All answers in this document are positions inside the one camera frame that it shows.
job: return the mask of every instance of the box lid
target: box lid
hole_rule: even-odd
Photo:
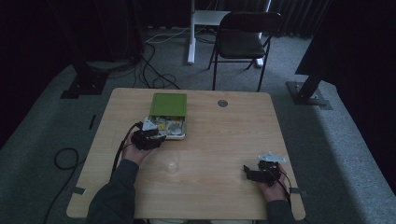
[[[186,117],[187,94],[155,92],[149,114],[151,116]]]

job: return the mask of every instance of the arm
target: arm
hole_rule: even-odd
[[[114,175],[93,197],[86,223],[134,222],[134,181],[139,165],[152,150],[137,149],[130,137]]]
[[[279,168],[283,174],[285,170],[279,164]],[[281,175],[279,182],[285,187],[285,175]],[[275,183],[272,187],[268,187],[264,183],[259,183],[259,188],[262,191],[265,201],[267,202],[267,216],[270,224],[290,224],[296,223],[293,213],[289,207],[285,191],[279,185]]]

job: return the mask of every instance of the person's right hand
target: person's right hand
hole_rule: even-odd
[[[128,138],[125,142],[124,148],[122,150],[122,155],[121,157],[123,159],[133,161],[136,163],[138,166],[142,163],[142,161],[147,157],[149,153],[151,153],[151,150],[139,150],[137,149],[133,143],[131,142],[131,137],[134,135],[134,133],[130,133],[128,135]]]
[[[285,187],[286,189],[284,175],[286,174],[286,172],[280,164],[279,169],[281,171],[279,182],[282,183],[283,187]],[[271,187],[268,187],[268,185],[264,183],[258,183],[258,185],[260,190],[262,191],[262,194],[264,195],[265,201],[267,201],[268,203],[275,200],[287,200],[285,190],[283,190],[283,188],[279,185],[277,181]]]

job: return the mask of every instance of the green box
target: green box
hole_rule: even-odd
[[[159,93],[152,97],[149,120],[157,126],[159,136],[181,140],[186,135],[187,94]]]

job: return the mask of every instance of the sleeve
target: sleeve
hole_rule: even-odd
[[[288,202],[284,200],[269,202],[267,204],[267,216],[270,224],[296,223]]]
[[[86,223],[133,223],[134,181],[139,166],[121,160],[110,181],[93,197]]]

